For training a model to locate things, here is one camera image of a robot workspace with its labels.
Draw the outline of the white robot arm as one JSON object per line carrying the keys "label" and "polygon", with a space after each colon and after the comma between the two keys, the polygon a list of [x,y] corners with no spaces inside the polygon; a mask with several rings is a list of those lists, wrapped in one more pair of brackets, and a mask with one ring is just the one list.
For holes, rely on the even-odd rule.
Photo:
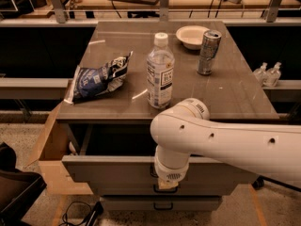
{"label": "white robot arm", "polygon": [[188,98],[153,118],[150,134],[155,171],[170,185],[184,179],[195,154],[301,186],[300,125],[215,122],[202,101]]}

